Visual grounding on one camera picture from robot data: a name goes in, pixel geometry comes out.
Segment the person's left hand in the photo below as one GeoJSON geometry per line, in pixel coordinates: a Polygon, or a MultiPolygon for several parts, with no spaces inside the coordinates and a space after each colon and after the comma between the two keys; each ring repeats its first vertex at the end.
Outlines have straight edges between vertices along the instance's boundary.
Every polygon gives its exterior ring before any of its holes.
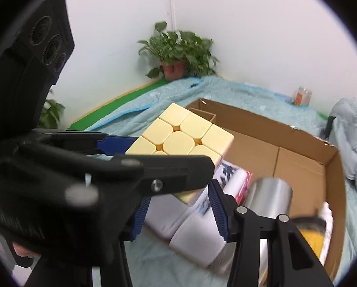
{"type": "Polygon", "coordinates": [[[12,246],[13,246],[15,253],[20,257],[29,257],[29,258],[40,257],[39,253],[35,253],[35,252],[17,244],[16,242],[12,242],[12,246]]]}

